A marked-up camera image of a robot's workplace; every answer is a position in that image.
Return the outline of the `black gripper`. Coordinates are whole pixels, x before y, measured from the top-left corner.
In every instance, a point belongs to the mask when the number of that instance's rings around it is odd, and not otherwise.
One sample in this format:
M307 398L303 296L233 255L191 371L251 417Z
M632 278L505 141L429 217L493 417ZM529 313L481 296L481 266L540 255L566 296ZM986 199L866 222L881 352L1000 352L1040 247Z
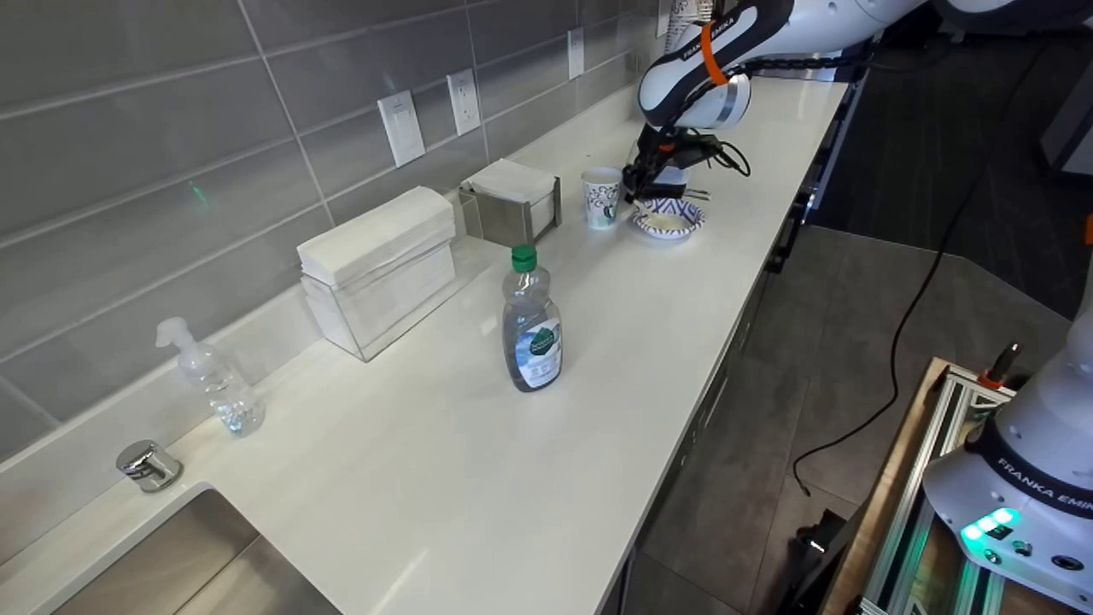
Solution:
M684 167L720 155L723 143L714 132L646 127L636 162L622 167L622 200L681 199L688 190Z

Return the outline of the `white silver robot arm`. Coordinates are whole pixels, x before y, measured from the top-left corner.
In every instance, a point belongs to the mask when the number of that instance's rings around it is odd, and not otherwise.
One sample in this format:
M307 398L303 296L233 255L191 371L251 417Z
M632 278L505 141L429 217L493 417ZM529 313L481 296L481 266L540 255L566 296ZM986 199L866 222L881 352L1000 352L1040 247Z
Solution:
M856 47L930 3L960 32L1070 32L1093 18L1093 0L736 0L659 53L640 82L640 155L622 167L629 200L681 199L690 165L723 155L714 127L750 109L760 68L808 68Z

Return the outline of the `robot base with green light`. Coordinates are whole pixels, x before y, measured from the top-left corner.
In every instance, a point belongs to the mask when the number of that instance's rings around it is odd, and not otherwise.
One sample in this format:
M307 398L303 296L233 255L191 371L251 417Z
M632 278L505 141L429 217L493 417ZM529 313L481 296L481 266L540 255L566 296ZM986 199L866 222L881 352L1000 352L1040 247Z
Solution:
M966 559L1093 615L1093 274L1059 352L924 491Z

